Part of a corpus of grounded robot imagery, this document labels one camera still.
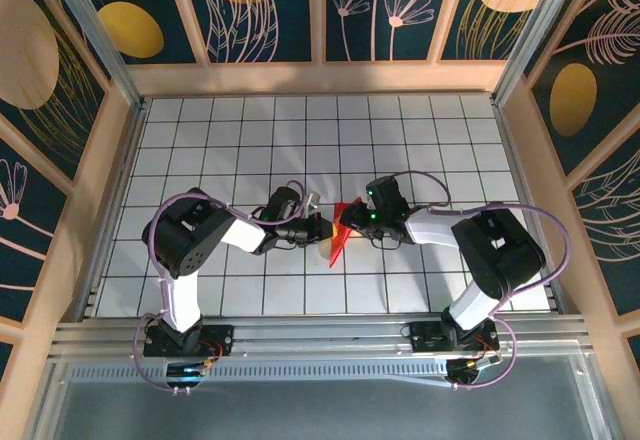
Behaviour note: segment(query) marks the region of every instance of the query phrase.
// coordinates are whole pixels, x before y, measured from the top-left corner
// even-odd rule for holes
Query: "orange object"
[[[360,197],[356,198],[352,203],[336,203],[333,207],[333,237],[331,238],[329,268],[333,267],[333,264],[338,260],[338,257],[344,248],[344,244],[347,243],[349,233],[351,233],[351,229],[349,227],[345,227],[340,223],[340,216],[342,216],[342,212],[344,212],[348,206],[359,202],[362,202]]]

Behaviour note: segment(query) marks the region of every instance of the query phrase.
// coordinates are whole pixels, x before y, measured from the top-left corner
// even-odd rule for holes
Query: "white grid mat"
[[[296,179],[322,195],[321,211],[363,195],[377,176],[434,173],[454,208],[517,201],[484,95],[373,95],[157,99],[151,105],[93,315],[131,317],[161,307],[141,232],[162,200],[199,186],[250,212]],[[444,199],[420,176],[398,178],[409,202]],[[470,280],[457,250],[376,250],[351,238],[328,268],[329,244],[253,256],[219,246],[200,270],[204,315],[441,311]],[[549,310],[544,288],[508,310]]]

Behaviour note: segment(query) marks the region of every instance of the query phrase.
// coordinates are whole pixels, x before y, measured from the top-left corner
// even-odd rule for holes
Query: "red object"
[[[362,199],[358,197],[352,203],[336,203],[333,207],[334,235],[331,239],[331,256],[329,257],[329,268],[333,267],[333,264],[336,263],[336,260],[338,260],[338,257],[340,256],[340,253],[344,248],[344,244],[347,243],[349,233],[351,233],[351,229],[349,227],[345,227],[340,223],[340,216],[348,206],[360,202],[362,202]]]

